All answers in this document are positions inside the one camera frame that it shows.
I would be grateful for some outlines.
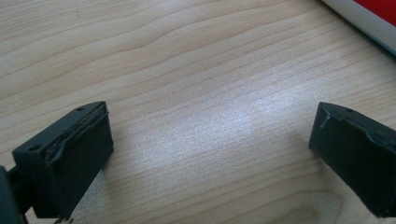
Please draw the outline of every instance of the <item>screw hole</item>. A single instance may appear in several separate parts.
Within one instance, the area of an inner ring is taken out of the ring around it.
[[[40,148],[41,148],[40,145],[35,145],[35,146],[33,146],[33,147],[29,147],[27,150],[28,150],[28,151],[36,151],[36,150],[38,150],[38,149],[40,149]]]

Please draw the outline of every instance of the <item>wood grain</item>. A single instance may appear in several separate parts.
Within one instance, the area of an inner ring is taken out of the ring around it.
[[[395,62],[317,0],[0,0],[0,164],[106,100],[74,223],[396,223],[307,147],[320,101],[396,129]]]

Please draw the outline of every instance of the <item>red and white object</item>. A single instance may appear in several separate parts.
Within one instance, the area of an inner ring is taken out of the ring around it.
[[[322,0],[396,55],[396,0]]]

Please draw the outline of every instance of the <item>red object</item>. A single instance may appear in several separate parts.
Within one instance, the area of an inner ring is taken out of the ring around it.
[[[355,2],[396,26],[396,0],[355,0]]]

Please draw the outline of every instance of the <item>wooden table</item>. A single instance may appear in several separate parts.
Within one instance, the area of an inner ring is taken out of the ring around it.
[[[73,223],[395,223],[307,146],[320,101],[396,129],[395,75],[317,0],[1,0],[0,164],[106,100],[115,151]]]

